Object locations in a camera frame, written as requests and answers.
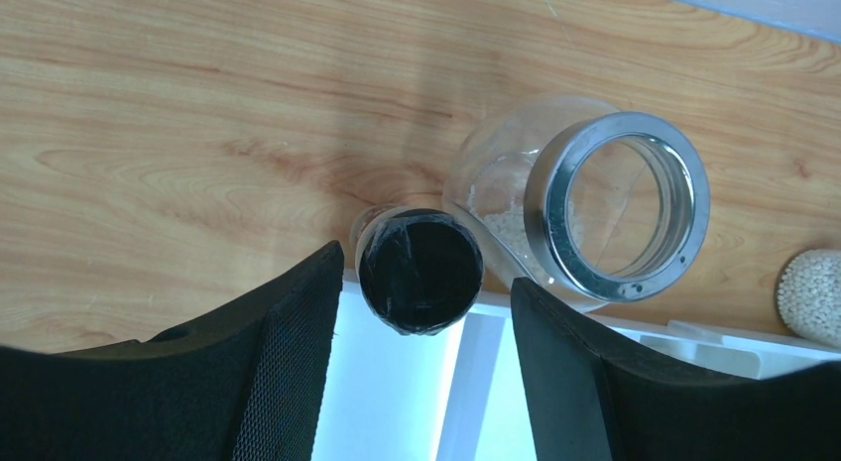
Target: wood grain surface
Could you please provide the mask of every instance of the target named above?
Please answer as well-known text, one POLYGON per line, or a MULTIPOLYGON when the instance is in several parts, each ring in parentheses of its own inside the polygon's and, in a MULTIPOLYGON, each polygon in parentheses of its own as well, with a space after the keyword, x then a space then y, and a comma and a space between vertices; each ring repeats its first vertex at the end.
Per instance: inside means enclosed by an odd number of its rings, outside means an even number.
POLYGON ((660 115, 709 172, 689 273, 604 312, 783 331, 782 265, 841 247, 837 45, 669 0, 0 0, 0 343, 145 339, 368 205, 438 206, 542 91, 660 115))

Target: wooden tabletop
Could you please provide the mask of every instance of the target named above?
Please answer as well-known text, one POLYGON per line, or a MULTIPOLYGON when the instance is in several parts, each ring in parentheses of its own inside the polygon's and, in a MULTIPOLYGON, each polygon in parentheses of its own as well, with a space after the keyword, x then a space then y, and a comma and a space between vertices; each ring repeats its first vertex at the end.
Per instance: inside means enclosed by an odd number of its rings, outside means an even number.
POLYGON ((783 331, 783 264, 841 246, 837 45, 669 0, 0 0, 0 343, 144 339, 438 206, 543 91, 660 115, 709 173, 689 273, 604 312, 783 331))

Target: metal ring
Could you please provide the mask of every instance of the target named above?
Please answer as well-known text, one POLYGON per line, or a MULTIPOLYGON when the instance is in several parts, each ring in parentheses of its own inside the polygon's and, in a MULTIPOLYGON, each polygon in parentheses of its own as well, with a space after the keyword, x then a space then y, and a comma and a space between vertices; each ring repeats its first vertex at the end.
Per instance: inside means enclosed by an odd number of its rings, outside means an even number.
POLYGON ((617 112, 570 126, 543 149, 526 186, 526 234, 541 266, 590 297, 634 302, 674 284, 700 251, 709 223, 709 182, 695 148, 677 128, 640 112, 617 112), (573 243, 568 224, 572 183, 603 145, 627 139, 646 161, 660 190, 655 234, 619 275, 591 266, 573 243))

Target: black lid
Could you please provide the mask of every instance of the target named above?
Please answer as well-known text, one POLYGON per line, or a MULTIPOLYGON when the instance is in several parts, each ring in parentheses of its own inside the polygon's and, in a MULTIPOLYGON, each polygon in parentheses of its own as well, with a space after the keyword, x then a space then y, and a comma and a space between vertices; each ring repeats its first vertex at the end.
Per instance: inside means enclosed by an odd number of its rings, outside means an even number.
POLYGON ((473 304, 484 276, 470 231, 419 208, 379 222, 359 261, 359 284, 380 319, 402 334, 436 334, 473 304))

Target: translucent plastic container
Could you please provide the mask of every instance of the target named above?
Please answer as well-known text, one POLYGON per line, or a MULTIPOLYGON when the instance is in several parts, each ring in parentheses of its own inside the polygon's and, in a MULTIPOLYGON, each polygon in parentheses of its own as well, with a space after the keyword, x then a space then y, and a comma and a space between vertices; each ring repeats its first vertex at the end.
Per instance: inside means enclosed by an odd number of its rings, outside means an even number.
POLYGON ((551 95, 481 123, 443 193, 503 283, 532 278, 581 311, 676 282, 701 248, 709 204, 700 157, 672 125, 551 95))

